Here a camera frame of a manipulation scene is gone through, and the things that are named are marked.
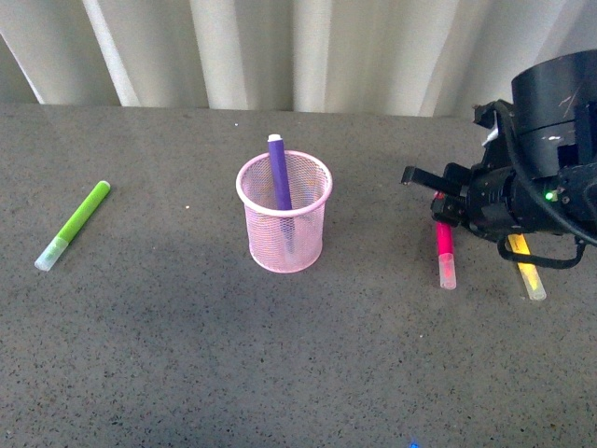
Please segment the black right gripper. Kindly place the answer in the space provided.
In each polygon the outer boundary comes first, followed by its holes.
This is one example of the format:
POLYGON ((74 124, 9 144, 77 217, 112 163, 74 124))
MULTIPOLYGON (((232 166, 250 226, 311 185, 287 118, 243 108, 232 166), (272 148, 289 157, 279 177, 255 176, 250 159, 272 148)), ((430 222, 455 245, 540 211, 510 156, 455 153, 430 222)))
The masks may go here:
POLYGON ((553 114, 498 100, 475 109, 489 129, 481 162, 447 165, 442 176, 407 166, 403 185, 437 193, 435 221, 500 242, 512 233, 578 234, 578 108, 553 114))

